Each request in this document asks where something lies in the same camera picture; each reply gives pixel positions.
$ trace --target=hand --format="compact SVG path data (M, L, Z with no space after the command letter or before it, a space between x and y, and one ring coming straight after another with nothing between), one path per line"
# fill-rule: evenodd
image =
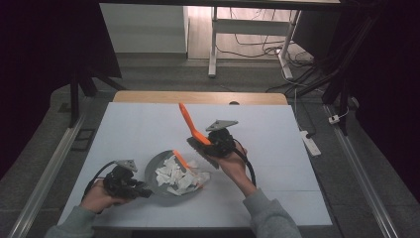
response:
M247 154L247 150L243 148L238 142L235 142L238 151ZM222 171L238 186L244 196L251 195L257 188L253 185L246 174L246 165L241 157L235 152L231 153L225 158L210 157L216 161Z
M104 188L103 179L99 179L87 192L86 196L81 201L80 206L98 213L115 203L124 204L129 201L129 199L110 196Z

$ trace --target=gray floor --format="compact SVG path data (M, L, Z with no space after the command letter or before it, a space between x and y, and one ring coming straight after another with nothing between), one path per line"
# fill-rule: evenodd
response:
M275 61L219 61L218 74L207 77L206 60L120 59L124 79L118 82L129 89L264 92L284 84ZM298 75L302 68L294 68ZM84 133L98 129L107 103L115 90L95 80L100 90L82 125ZM283 92L287 87L274 90ZM320 100L314 91L297 100L297 120L313 137L322 156L311 158L317 179L323 189L333 226L299 227L303 237L383 237L353 171L344 156L333 127L328 123ZM294 106L293 98L288 99ZM69 123L68 87L52 95L52 106L31 142L14 167L0 181L0 237L6 237L31 195L39 177L58 145ZM386 158L377 149L355 119L355 109L348 115L349 138L355 145L371 181L392 218L400 237L420 237L420 206ZM42 209L27 237L43 237L56 224L72 190L78 172L88 153L87 141L76 141L68 153ZM168 235L158 232L136 232L139 237ZM188 237L187 233L176 236ZM96 237L131 237L131 231L99 230Z

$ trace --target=power strip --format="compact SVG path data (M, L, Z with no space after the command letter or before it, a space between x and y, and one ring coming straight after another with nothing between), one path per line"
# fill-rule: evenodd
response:
M301 131L300 135L302 136L303 143L305 143L306 149L309 151L309 154L311 156L316 157L321 155L321 151L316 146L314 140L311 138L306 138L306 135L308 134L307 131Z

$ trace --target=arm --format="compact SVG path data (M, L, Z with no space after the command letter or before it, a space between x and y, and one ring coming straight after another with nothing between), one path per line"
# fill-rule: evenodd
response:
M247 150L237 144L237 149L244 154ZM244 205L251 215L251 228L258 238L287 237L300 238L299 230L290 215L277 199L269 200L256 188L245 172L244 161L232 153L227 158L211 157L223 172L238 186L245 196Z
M90 188L80 205L73 207L67 219L62 224L51 227L45 237L93 237L92 224L96 213L115 203L127 203L128 201L110 196L104 189L103 180L100 179Z

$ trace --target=person's right hand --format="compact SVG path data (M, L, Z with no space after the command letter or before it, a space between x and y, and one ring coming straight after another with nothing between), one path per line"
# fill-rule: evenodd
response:
M247 154L247 150L238 142L235 142L235 144L238 151L244 155ZM232 152L225 158L210 157L210 159L219 164L222 171L238 186L244 196L248 196L257 190L251 180L247 177L244 161L235 152Z

